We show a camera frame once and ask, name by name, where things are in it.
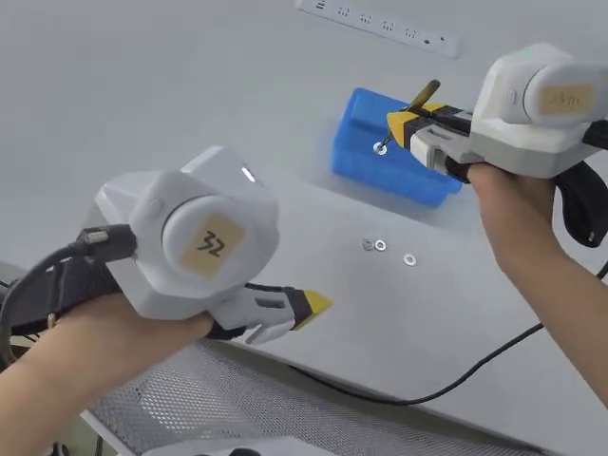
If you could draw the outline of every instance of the yellow tip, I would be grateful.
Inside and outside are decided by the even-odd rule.
[[[331,301],[321,293],[305,290],[304,295],[306,296],[306,299],[308,300],[308,303],[311,306],[311,314],[308,318],[306,318],[299,325],[297,325],[296,328],[294,328],[296,331],[308,325],[311,321],[313,321],[319,315],[323,314],[333,305],[333,301]]]
[[[390,112],[387,114],[387,124],[389,125],[390,134],[399,144],[399,147],[405,147],[406,138],[403,125],[417,119],[419,116],[413,112],[399,111]]]

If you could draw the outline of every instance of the black wrist strap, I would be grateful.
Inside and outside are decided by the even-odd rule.
[[[122,289],[104,263],[89,261],[82,257],[71,258],[63,263],[63,280],[58,302],[53,308],[48,302],[51,289],[52,272],[38,277],[28,287],[15,305],[12,321],[13,335],[41,333],[47,329],[48,314],[56,312],[58,317],[69,313],[81,304],[97,297],[121,293]],[[246,328],[225,331],[218,323],[214,324],[207,338],[231,340],[240,337]]]

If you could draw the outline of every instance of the black power cord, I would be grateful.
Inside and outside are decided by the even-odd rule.
[[[599,280],[603,280],[606,275],[608,274],[608,261],[606,261],[606,263],[604,263],[604,265],[602,266],[602,268],[599,270],[599,272],[596,274],[596,277]],[[323,385],[324,387],[327,387],[331,390],[340,392],[342,394],[346,394],[347,396],[353,397],[355,399],[359,399],[362,401],[366,401],[366,402],[372,402],[374,404],[382,404],[385,406],[397,406],[397,407],[409,407],[409,406],[418,406],[420,404],[424,404],[425,402],[429,402],[432,401],[434,399],[437,399],[445,394],[448,394],[449,392],[456,390],[458,387],[460,387],[466,380],[468,380],[469,378],[471,378],[473,375],[475,375],[475,373],[477,373],[477,371],[479,369],[481,369],[483,366],[485,366],[486,364],[488,364],[490,361],[494,360],[495,358],[497,358],[498,356],[500,356],[501,354],[503,354],[504,352],[506,352],[507,350],[515,347],[517,344],[519,344],[520,342],[523,342],[525,339],[527,339],[528,337],[530,337],[533,334],[536,334],[537,332],[541,331],[542,329],[544,329],[544,325],[542,323],[539,323],[535,326],[533,326],[532,328],[522,332],[520,335],[518,335],[517,337],[514,337],[513,339],[509,340],[506,344],[500,346],[498,349],[496,349],[495,351],[493,351],[492,353],[490,353],[488,356],[482,358],[481,360],[479,360],[477,363],[475,363],[475,365],[467,370],[460,378],[458,378],[456,381],[450,383],[449,385],[447,385],[445,388],[438,390],[437,392],[433,392],[432,394],[425,396],[425,397],[420,397],[418,399],[412,399],[409,401],[395,401],[394,399],[383,399],[381,397],[372,397],[372,396],[368,396],[365,394],[359,394],[356,392],[352,392],[349,391],[345,388],[339,387],[336,384],[325,380],[323,378],[317,377],[316,375],[313,375],[311,373],[306,372],[305,370],[302,370],[300,368],[297,368],[295,366],[290,366],[290,368],[293,371],[296,371],[298,373],[300,373],[301,375],[310,378],[311,380],[315,381],[316,383]]]

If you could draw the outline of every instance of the wrist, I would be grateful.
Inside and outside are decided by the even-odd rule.
[[[82,409],[105,393],[107,387],[98,371],[91,371],[86,363],[49,352],[47,348],[44,343],[37,342],[11,368],[35,378],[48,394]]]
[[[557,240],[547,241],[543,245],[495,252],[495,257],[501,270],[511,279],[520,275],[533,275],[552,265],[572,261]]]

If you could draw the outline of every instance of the black handle strap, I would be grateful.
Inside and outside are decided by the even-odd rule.
[[[608,187],[584,161],[555,179],[561,191],[563,222],[585,247],[598,247],[608,233]]]
[[[101,261],[91,262],[81,257],[75,257],[63,262],[62,265],[65,268],[63,292],[56,307],[53,309],[49,307],[48,294],[53,274],[46,272],[25,290],[19,303],[15,306],[15,316],[12,322],[13,335],[41,333],[47,329],[49,313],[56,312],[58,316],[61,316],[87,301],[122,291]],[[246,330],[245,327],[242,327],[226,331],[215,322],[207,338],[232,340],[241,337]]]

